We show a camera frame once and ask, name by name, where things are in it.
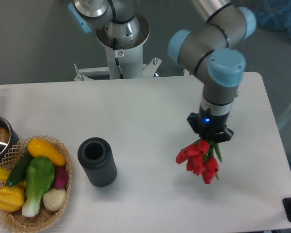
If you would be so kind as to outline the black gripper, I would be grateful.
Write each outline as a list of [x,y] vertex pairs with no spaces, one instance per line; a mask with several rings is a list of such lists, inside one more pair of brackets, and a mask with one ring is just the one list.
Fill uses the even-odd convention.
[[228,113],[225,115],[215,116],[211,114],[211,110],[199,108],[199,112],[190,113],[187,121],[193,132],[200,138],[214,143],[222,143],[229,141],[234,132],[226,127]]

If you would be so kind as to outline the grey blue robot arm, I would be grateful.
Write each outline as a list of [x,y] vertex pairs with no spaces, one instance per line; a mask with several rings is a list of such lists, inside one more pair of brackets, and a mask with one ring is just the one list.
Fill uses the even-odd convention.
[[[256,18],[251,10],[236,8],[228,0],[195,0],[193,5],[207,27],[199,33],[176,32],[168,54],[204,85],[199,111],[187,119],[191,128],[202,139],[221,143],[233,136],[226,120],[246,64],[233,46],[254,32]],[[84,33],[94,31],[105,47],[111,79],[142,76],[149,25],[136,12],[135,1],[73,0],[68,11]]]

